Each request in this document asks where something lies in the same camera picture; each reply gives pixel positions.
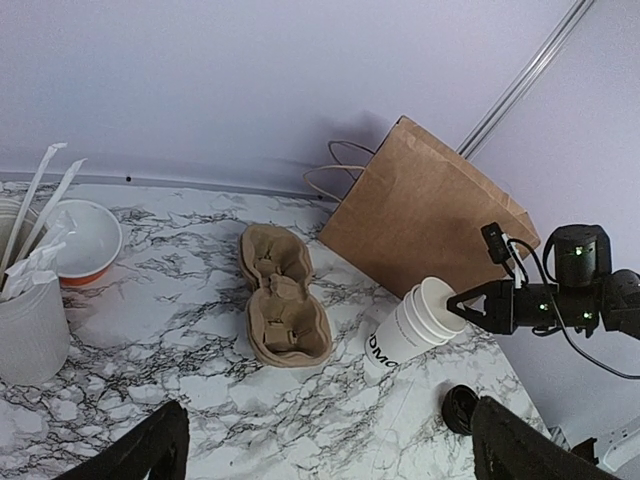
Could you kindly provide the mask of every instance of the straw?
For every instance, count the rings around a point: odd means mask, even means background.
[[[2,255],[2,261],[0,262],[0,285],[4,281],[4,272],[7,269],[7,265],[9,263],[9,259],[11,258],[11,253],[13,252],[14,244],[16,243],[16,239],[18,238],[18,233],[22,228],[22,222],[24,221],[24,217],[27,214],[27,210],[29,205],[31,204],[31,200],[33,200],[33,196],[36,193],[36,189],[40,184],[40,180],[42,179],[42,175],[44,174],[47,165],[49,165],[49,160],[53,158],[56,152],[67,146],[66,143],[54,143],[47,148],[42,160],[40,161],[40,166],[38,166],[38,170],[36,170],[35,175],[33,176],[33,180],[31,180],[31,185],[27,189],[27,194],[24,197],[24,201],[22,205],[20,205],[20,210],[18,210],[18,216],[16,217],[16,221],[13,224],[13,229],[11,230],[11,235],[9,235],[9,241],[7,242],[7,247]]]
[[[42,227],[47,221],[47,218],[49,217],[49,215],[51,215],[51,212],[53,211],[53,209],[56,208],[56,205],[58,204],[62,196],[65,194],[65,192],[69,188],[69,185],[71,185],[73,177],[76,176],[76,173],[78,173],[78,170],[80,170],[80,167],[82,166],[85,160],[86,158],[83,158],[82,160],[73,162],[73,165],[71,165],[69,169],[65,172],[64,177],[62,177],[62,180],[60,181],[60,185],[58,185],[58,188],[54,192],[53,196],[44,206],[44,208],[42,209],[42,212],[40,212],[40,215],[38,216],[38,220],[36,221],[36,224],[33,226],[33,228],[31,229],[31,232],[29,233],[29,236],[27,237],[27,240],[22,245],[22,248],[20,249],[20,253],[18,253],[18,256],[16,257],[16,262],[23,260],[27,256],[27,253],[29,253],[29,249],[31,248],[31,245],[33,245],[33,242],[35,242],[36,237],[38,236],[38,233],[40,233],[40,230],[42,230]]]

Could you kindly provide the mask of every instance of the marble countertop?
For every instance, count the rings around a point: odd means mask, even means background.
[[[0,186],[3,196],[23,193]],[[459,383],[544,430],[495,340],[471,327],[397,369],[369,363],[365,338],[398,300],[316,240],[329,204],[100,185],[67,197],[109,207],[125,246],[105,277],[63,292],[73,338],[62,370],[39,387],[0,381],[3,478],[52,478],[169,399],[189,412],[190,479],[474,478],[470,437],[439,414]],[[309,246],[311,292],[334,339],[321,366],[277,369],[254,358],[236,250],[255,222],[287,227]]]

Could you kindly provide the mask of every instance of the wall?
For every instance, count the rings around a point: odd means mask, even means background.
[[[614,269],[636,271],[639,51],[640,3],[596,2],[556,63],[472,159],[529,209],[544,239],[563,224],[601,224],[611,237]],[[563,426],[570,443],[640,414],[640,382],[592,366],[560,335],[540,339],[523,329],[500,343],[547,424]],[[579,343],[640,374],[640,342],[600,330]],[[640,478],[640,460],[621,476]]]
[[[571,3],[0,1],[0,170],[306,192],[401,114],[457,147]]]

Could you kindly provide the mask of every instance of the marble table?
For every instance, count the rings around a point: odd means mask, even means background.
[[[398,300],[317,241],[330,204],[100,185],[67,197],[110,208],[125,246],[105,277],[63,292],[73,338],[62,370],[39,387],[0,381],[2,478],[52,478],[169,399],[189,412],[190,479],[474,478],[471,439],[439,414],[459,383],[544,430],[495,340],[471,327],[394,370],[369,363],[365,338]],[[285,226],[309,246],[311,292],[334,339],[324,365],[287,370],[254,358],[236,263],[238,234],[254,222]]]

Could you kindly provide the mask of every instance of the paper bag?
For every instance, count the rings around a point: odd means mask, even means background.
[[[320,240],[402,298],[435,276],[458,293],[504,276],[480,228],[498,222],[534,248],[527,212],[472,164],[402,117]]]

